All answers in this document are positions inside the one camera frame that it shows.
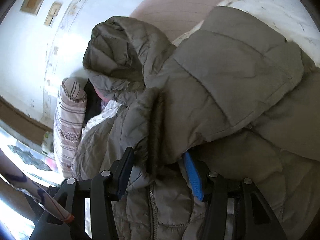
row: striped pillow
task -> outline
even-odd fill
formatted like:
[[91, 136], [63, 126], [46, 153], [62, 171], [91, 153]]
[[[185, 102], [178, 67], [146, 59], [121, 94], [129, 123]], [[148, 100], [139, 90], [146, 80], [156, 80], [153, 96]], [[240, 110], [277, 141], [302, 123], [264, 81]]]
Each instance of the striped pillow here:
[[71, 162], [81, 139], [87, 95], [73, 78], [65, 78], [59, 89], [53, 124], [54, 156], [65, 178], [71, 177]]

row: jacket zipper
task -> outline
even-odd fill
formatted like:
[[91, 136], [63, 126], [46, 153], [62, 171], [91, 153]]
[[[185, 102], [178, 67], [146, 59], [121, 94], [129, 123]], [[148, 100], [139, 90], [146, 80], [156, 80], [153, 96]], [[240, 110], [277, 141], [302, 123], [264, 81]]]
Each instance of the jacket zipper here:
[[157, 240], [157, 231], [158, 231], [158, 218], [157, 218], [157, 209], [153, 192], [153, 183], [149, 185], [149, 204], [150, 204], [150, 213], [151, 213], [151, 240]]

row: white wall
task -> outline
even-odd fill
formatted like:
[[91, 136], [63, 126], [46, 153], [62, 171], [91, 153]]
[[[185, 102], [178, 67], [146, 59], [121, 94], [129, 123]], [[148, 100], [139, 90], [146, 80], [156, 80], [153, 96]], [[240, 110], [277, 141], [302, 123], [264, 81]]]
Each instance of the white wall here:
[[[53, 2], [62, 8], [52, 27], [44, 21]], [[37, 16], [17, 0], [0, 25], [0, 94], [31, 118], [52, 127], [63, 78], [86, 77], [82, 59], [92, 28], [114, 15], [129, 16], [143, 0], [44, 0]]]
[[[53, 2], [62, 8], [53, 26], [44, 25]], [[37, 16], [20, 12], [17, 0], [0, 25], [0, 94], [31, 118], [43, 116], [47, 53], [71, 0], [44, 0]]]

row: gray puffer jacket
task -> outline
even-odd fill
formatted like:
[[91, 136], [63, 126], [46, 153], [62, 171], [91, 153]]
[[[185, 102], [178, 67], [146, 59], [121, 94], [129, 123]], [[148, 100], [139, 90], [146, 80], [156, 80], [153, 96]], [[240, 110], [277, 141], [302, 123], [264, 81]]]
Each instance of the gray puffer jacket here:
[[98, 93], [123, 106], [86, 134], [75, 177], [135, 150], [127, 194], [113, 203], [120, 239], [200, 237], [188, 149], [225, 178], [251, 178], [288, 239], [304, 234], [320, 207], [320, 72], [298, 45], [217, 7], [177, 48], [150, 24], [112, 17], [93, 29], [83, 62]]

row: wooden baseboard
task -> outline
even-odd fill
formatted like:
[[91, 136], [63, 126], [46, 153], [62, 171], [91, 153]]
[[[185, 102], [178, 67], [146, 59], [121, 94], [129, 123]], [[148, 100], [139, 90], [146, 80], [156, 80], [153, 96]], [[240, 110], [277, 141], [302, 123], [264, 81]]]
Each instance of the wooden baseboard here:
[[1, 96], [0, 119], [12, 130], [39, 146], [42, 144], [44, 133], [46, 131], [52, 132], [52, 129], [14, 108]]

